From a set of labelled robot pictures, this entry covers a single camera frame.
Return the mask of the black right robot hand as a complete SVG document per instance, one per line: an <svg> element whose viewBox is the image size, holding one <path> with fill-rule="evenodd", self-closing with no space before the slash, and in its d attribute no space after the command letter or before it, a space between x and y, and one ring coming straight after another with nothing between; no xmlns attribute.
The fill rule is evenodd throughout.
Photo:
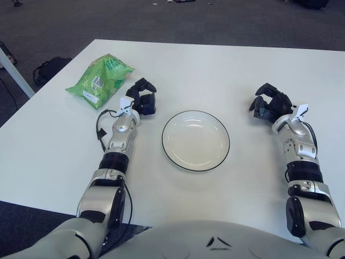
<svg viewBox="0 0 345 259"><path fill-rule="evenodd" d="M281 116L293 113L289 97L269 83L258 88L255 95L249 111L257 119L274 123Z"/></svg>

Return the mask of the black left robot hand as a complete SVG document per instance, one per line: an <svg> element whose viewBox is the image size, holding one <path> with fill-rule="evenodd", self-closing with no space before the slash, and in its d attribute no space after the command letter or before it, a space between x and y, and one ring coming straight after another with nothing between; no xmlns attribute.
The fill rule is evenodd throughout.
<svg viewBox="0 0 345 259"><path fill-rule="evenodd" d="M145 78L138 80L130 89L126 96L133 98L132 109L139 115L152 115L156 112L155 93L156 87Z"/></svg>

